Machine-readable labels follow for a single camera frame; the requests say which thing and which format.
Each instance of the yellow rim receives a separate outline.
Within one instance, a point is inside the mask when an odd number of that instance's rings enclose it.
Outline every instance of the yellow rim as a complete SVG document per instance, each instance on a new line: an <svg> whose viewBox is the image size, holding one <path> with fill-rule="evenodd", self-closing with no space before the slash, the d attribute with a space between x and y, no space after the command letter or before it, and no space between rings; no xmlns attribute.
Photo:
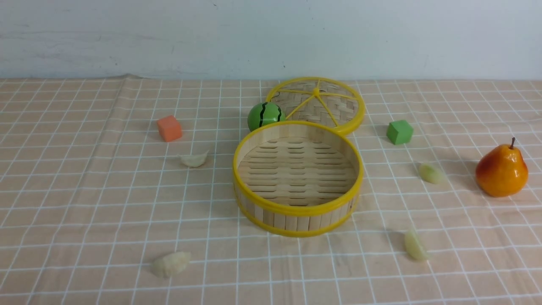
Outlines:
<svg viewBox="0 0 542 305"><path fill-rule="evenodd" d="M302 91L302 90L281 90L281 88L283 88L284 86L290 85L290 84L292 84L294 82L304 81L304 80L316 80L317 81L317 85L314 88L313 92ZM320 96L339 96L339 97L345 97L345 98L352 98L352 97L344 96L342 94L335 94L335 93L318 93L318 94L315 94L315 92L317 92L317 91L319 92L318 88L320 86L321 81L326 81L326 82L330 82L332 84L341 86L342 88L348 90L353 95L353 97L356 100L358 100L358 112L356 113L356 115L348 123L346 123L344 125L339 125L337 123L337 120L335 119L335 116L333 114L331 114L331 111L329 110L327 105L324 103L324 101L320 98ZM322 104L322 106L327 111L327 113L330 115L331 120L335 123L335 128L333 128L333 129L336 132L338 132L339 134L341 134L341 135L348 135L348 134L354 132L362 124L363 118L365 116L365 101L363 101L363 98L359 94L359 92L352 89L349 85L347 85L347 84L345 84L343 82L340 82L340 81L333 80L333 79L322 78L322 77L302 77L302 78L294 78L294 79L291 79L289 81L282 82L282 83L278 84L277 86L275 86L273 89L271 89L271 91L269 91L269 93L266 96L266 102L271 103L271 100L273 99L273 97L275 97L277 92L294 92L294 93L310 94L309 98L304 100L303 103L301 103L299 106L297 106L291 113L289 113L286 116L286 119L288 119L295 111L299 110L309 100L312 100L313 98L316 98Z"/></svg>
<svg viewBox="0 0 542 305"><path fill-rule="evenodd" d="M358 200L356 200L352 204L352 208L350 209L350 211L348 213L346 213L346 215L344 217L342 217L341 219L339 219L336 223L334 223L332 225L320 228L318 230L313 230L313 231L290 231L290 230L283 230L283 229L279 229L279 228L276 228L276 227L266 225L263 222L261 222L261 221L257 220L256 218L254 218L254 216L250 215L248 213L248 211L241 205L241 202L239 200L239 196L237 196L237 191L235 189L234 189L234 193L235 193L235 199L237 201L237 206L241 210L241 213L243 213L243 215L246 218L248 218L248 220L250 220L256 226L262 228L263 230L268 231L269 233L282 235L282 236L286 236L286 237L301 237L301 238L303 238L303 237L312 237L312 236L318 236L318 235L333 231L335 228L339 227L346 220L348 220L348 218L356 210L356 207L357 207L358 202L359 202L359 197L358 197Z"/></svg>
<svg viewBox="0 0 542 305"><path fill-rule="evenodd" d="M239 151L243 147L246 141L248 141L250 138L252 138L255 134L267 129L271 128L273 126L277 125L288 125L288 124L296 124L296 125L308 125L316 128L325 129L333 134L336 134L338 137L340 137L347 145L354 151L356 155L356 159L359 164L359 174L356 178L356 181L354 185L341 197L332 200L330 202L326 202L325 204L317 205L317 206L309 206L309 207L299 207L299 206L285 206L277 204L276 202L272 202L268 199L262 198L258 196L256 193L254 193L252 190L248 188L248 186L241 180L241 177L239 176L239 171L236 166L237 159L239 156ZM356 147L350 142L345 136L339 134L336 130L333 128L329 128L327 126L323 126L320 124L312 123L312 122L306 122L306 121L281 121L277 123L271 123L265 126L262 126L253 132L249 133L243 140L241 140L241 143L237 146L237 149L234 153L234 159L233 159L233 172L234 172L234 182L235 184L241 189L241 192L243 195L245 195L251 202L254 204L260 206L261 208L274 212L274 213L280 213L284 214L286 216L295 216L295 217L309 217L309 216L316 216L316 215L322 215L325 213L328 213L330 211L335 210L337 207L342 206L352 200L356 194L358 194L359 189L362 186L362 180L363 180L363 163L362 158L356 149Z"/></svg>

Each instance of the toy watermelon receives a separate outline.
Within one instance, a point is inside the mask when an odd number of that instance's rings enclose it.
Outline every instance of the toy watermelon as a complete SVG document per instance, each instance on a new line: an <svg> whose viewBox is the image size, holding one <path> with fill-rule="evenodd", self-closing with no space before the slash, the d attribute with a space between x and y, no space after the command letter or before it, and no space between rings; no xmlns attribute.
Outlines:
<svg viewBox="0 0 542 305"><path fill-rule="evenodd" d="M280 122L284 119L280 107L274 103L259 103L248 113L248 129L254 131L267 124Z"/></svg>

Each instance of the orange cube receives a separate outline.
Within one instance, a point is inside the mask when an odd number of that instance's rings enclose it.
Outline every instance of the orange cube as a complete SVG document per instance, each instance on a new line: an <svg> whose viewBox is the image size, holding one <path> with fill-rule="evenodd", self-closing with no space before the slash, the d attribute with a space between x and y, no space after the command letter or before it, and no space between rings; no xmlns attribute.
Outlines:
<svg viewBox="0 0 542 305"><path fill-rule="evenodd" d="M156 124L158 125L160 136L166 142L171 142L183 136L183 130L180 128L179 121L174 116L161 118Z"/></svg>

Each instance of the pear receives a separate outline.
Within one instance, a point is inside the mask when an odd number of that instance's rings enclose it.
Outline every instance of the pear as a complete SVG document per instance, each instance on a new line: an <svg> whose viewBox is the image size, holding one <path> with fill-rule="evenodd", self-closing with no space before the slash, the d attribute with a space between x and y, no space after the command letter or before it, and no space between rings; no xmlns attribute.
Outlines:
<svg viewBox="0 0 542 305"><path fill-rule="evenodd" d="M521 151L512 144L501 144L476 165L476 183L492 197L511 196L521 191L529 177Z"/></svg>

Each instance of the grid pattern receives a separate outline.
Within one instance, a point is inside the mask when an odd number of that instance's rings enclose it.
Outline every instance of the grid pattern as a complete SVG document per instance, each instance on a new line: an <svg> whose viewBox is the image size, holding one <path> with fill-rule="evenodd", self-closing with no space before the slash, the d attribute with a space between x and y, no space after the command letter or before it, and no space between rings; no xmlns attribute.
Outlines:
<svg viewBox="0 0 542 305"><path fill-rule="evenodd" d="M542 81L347 81L367 108L350 136L362 202L306 239L257 228L233 199L246 116L278 83L0 79L0 304L542 303ZM164 143L154 121L171 114L184 136ZM415 135L394 146L399 119ZM490 199L474 167L512 136L528 185ZM422 182L420 162L448 181ZM411 225L427 263L403 251ZM174 250L188 268L150 274Z"/></svg>

